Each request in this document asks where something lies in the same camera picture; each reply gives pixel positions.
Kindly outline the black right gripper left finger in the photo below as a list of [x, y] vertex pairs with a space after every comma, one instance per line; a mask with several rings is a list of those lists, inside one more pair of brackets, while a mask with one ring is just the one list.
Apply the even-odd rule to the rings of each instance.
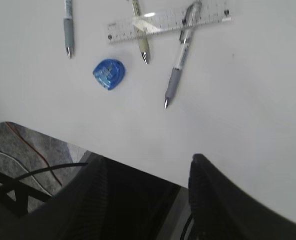
[[96, 159], [22, 222], [22, 240], [98, 240], [108, 204], [107, 167]]

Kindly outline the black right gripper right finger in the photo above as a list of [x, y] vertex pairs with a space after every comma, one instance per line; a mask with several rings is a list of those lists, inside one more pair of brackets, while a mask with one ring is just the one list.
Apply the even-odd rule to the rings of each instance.
[[188, 192], [200, 240], [296, 240], [296, 223], [245, 193], [200, 153], [191, 161]]

